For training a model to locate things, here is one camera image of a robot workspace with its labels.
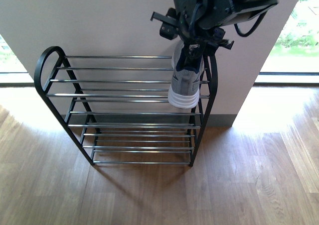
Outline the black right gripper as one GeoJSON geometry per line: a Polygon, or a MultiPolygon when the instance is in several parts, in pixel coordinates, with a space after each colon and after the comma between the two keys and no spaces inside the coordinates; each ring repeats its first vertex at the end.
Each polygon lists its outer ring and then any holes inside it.
{"type": "Polygon", "coordinates": [[[204,65],[212,52],[208,42],[219,43],[222,26],[234,25],[238,35],[251,35],[277,0],[173,0],[166,15],[154,12],[151,19],[162,22],[160,36],[184,41],[185,66],[204,65]]]}

